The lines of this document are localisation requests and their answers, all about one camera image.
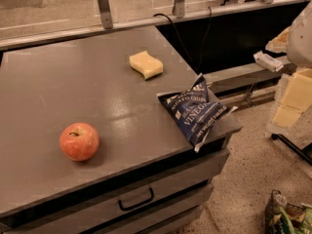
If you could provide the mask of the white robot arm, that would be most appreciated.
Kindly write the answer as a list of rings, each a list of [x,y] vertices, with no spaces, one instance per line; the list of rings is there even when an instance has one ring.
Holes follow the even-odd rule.
[[[312,1],[265,49],[286,53],[296,66],[292,75],[282,75],[267,124],[270,133],[284,134],[312,106]]]

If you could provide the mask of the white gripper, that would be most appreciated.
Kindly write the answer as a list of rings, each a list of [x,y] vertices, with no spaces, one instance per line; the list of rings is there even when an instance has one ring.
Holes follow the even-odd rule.
[[[270,40],[265,50],[272,53],[285,53],[290,29],[285,28]],[[285,134],[300,116],[312,106],[312,69],[300,68],[294,74],[283,74],[277,85],[267,131],[272,134]]]

